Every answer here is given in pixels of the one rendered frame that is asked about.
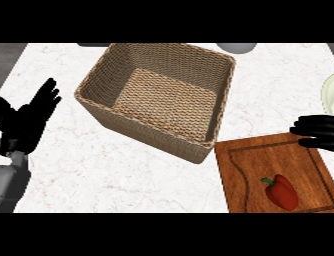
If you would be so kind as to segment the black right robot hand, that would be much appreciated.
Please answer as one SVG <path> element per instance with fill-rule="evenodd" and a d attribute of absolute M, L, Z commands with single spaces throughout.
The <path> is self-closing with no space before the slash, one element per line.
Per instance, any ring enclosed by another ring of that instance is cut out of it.
<path fill-rule="evenodd" d="M 334 116 L 300 116 L 290 132 L 302 136 L 299 144 L 334 152 Z"/>

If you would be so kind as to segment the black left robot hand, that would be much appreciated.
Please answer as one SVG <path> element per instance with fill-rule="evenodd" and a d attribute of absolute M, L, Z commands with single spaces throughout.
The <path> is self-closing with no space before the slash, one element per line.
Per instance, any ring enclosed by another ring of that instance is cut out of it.
<path fill-rule="evenodd" d="M 63 97 L 58 95 L 57 81 L 49 78 L 33 100 L 15 110 L 0 97 L 0 155 L 9 157 L 15 151 L 29 155 L 40 142 L 46 122 Z"/>

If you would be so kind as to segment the brown wooden cutting board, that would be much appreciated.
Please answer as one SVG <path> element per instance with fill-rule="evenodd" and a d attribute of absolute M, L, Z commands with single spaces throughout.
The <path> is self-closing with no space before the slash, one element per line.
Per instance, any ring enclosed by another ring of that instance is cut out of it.
<path fill-rule="evenodd" d="M 268 183 L 283 175 L 299 196 L 293 213 L 334 213 L 334 180 L 315 148 L 283 133 L 218 142 L 215 146 L 231 213 L 287 213 L 266 196 Z"/>

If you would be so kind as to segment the square wicker basket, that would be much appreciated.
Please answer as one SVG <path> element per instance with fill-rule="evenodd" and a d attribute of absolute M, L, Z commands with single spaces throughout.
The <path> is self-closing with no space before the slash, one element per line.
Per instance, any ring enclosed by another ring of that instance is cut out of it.
<path fill-rule="evenodd" d="M 101 125 L 200 164 L 218 140 L 235 59 L 187 43 L 114 43 L 74 96 Z"/>

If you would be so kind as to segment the red bell pepper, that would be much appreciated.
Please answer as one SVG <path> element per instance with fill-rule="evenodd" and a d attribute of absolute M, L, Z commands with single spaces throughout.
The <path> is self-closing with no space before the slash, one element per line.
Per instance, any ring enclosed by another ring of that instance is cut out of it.
<path fill-rule="evenodd" d="M 271 202 L 287 211 L 293 211 L 299 206 L 299 196 L 288 179 L 277 174 L 274 179 L 262 178 L 268 184 L 265 188 L 266 196 Z"/>

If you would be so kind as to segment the grey round object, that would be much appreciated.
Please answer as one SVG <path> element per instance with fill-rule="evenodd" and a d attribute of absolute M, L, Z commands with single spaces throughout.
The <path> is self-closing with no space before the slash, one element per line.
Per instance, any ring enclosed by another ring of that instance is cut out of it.
<path fill-rule="evenodd" d="M 246 54 L 256 48 L 256 43 L 219 43 L 224 51 L 232 54 Z"/>

